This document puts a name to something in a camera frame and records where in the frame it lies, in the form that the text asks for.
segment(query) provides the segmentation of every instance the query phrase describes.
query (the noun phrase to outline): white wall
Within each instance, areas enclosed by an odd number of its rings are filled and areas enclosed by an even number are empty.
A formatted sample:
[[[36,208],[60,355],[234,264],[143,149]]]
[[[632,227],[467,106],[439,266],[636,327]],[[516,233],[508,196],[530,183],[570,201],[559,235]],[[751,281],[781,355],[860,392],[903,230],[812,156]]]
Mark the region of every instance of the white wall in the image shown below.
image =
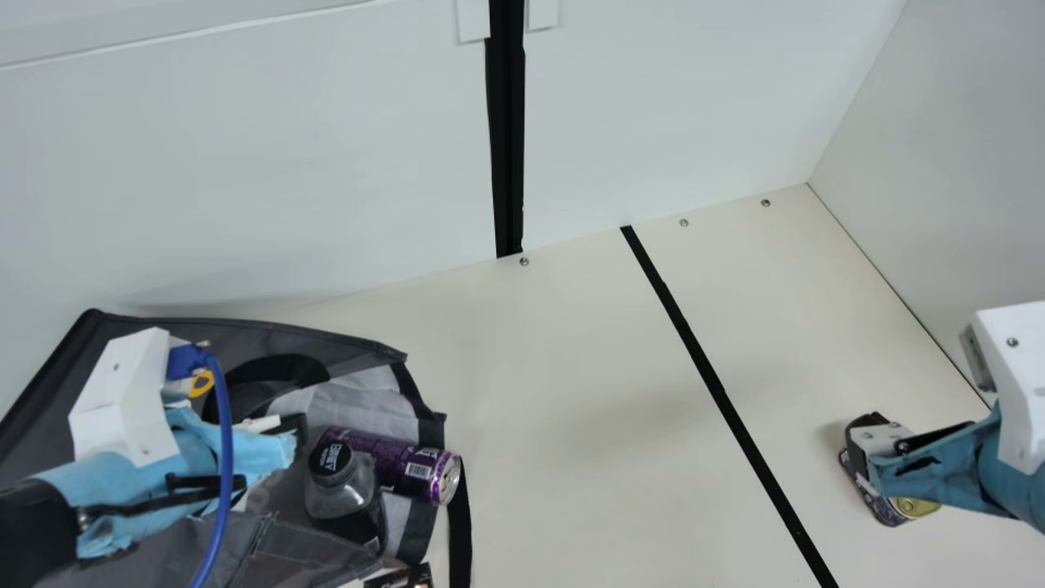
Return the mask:
[[[1045,299],[1045,3],[911,0],[811,184],[948,355]]]
[[[0,0],[0,65],[385,0]]]
[[[525,244],[806,182],[903,5],[561,0],[525,40]]]
[[[242,316],[491,258],[484,50],[455,14],[0,68],[0,414],[92,306]]]

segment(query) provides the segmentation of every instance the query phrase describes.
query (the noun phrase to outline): purple can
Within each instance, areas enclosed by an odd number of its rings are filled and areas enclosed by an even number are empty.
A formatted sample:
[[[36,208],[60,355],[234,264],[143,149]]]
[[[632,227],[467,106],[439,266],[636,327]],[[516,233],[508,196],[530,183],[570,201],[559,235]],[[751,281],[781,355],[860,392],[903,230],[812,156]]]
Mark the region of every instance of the purple can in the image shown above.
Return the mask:
[[[320,445],[333,441],[373,456],[378,484],[393,494],[438,507],[454,498],[461,483],[461,456],[450,451],[341,427],[327,429]]]

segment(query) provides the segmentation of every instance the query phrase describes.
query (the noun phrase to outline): white floor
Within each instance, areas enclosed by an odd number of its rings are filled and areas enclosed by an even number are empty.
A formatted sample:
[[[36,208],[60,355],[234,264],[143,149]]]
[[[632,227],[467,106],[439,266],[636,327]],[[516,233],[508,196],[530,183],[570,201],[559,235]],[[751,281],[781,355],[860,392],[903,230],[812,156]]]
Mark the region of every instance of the white floor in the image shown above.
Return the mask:
[[[1029,526],[887,530],[850,487],[849,420],[986,409],[806,186],[635,229],[839,585],[1040,584]],[[621,233],[527,257],[265,319],[411,354],[468,466],[477,587],[816,586]]]

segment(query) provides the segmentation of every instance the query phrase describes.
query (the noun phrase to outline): black bottle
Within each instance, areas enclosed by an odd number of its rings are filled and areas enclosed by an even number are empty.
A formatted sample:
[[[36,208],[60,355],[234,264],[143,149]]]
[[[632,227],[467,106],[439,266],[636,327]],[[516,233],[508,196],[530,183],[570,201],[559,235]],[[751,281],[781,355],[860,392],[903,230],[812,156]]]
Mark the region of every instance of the black bottle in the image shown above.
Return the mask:
[[[388,525],[373,457],[339,441],[321,442],[308,456],[308,474],[305,512],[312,524],[381,555]]]

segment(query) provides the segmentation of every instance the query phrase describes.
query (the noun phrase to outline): blue cable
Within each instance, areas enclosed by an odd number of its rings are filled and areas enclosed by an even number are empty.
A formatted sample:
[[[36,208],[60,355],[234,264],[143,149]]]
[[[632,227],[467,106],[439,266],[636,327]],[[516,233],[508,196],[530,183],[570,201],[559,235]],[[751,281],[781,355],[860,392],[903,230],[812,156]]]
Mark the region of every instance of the blue cable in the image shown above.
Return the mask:
[[[214,530],[210,534],[210,542],[203,561],[196,569],[190,588],[203,588],[214,569],[217,556],[222,551],[225,540],[225,530],[229,524],[229,511],[232,510],[232,407],[229,405],[229,390],[225,385],[225,374],[222,364],[213,354],[206,356],[207,369],[214,377],[214,395],[217,400],[217,422],[222,428],[222,455],[218,464],[220,486],[217,496],[217,515],[214,517]]]

